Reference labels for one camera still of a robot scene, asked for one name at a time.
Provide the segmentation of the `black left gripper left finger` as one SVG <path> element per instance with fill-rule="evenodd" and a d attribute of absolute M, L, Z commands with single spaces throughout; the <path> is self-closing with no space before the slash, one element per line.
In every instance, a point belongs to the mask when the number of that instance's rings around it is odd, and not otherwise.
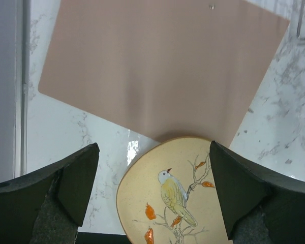
<path fill-rule="evenodd" d="M 99 161 L 90 144 L 66 158 L 0 183 L 0 243 L 75 243 Z"/>

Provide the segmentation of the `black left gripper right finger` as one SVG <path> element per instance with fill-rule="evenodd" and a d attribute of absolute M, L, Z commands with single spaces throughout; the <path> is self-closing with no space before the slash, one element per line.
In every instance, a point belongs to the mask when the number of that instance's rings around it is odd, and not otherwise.
<path fill-rule="evenodd" d="M 305 182 L 212 141 L 210 162 L 223 221 L 234 243 L 305 243 Z"/>

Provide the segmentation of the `beige bird plate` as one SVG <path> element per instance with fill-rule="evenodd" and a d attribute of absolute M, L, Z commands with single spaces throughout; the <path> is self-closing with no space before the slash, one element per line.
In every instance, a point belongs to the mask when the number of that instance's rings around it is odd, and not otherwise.
<path fill-rule="evenodd" d="M 128 168 L 116 193 L 131 243 L 228 243 L 213 178 L 210 141 L 168 140 Z"/>

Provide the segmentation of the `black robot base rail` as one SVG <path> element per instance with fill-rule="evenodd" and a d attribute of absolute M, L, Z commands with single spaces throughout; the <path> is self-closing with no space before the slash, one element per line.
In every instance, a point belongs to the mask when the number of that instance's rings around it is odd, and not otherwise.
<path fill-rule="evenodd" d="M 131 244 L 126 235 L 78 232 L 75 244 Z"/>

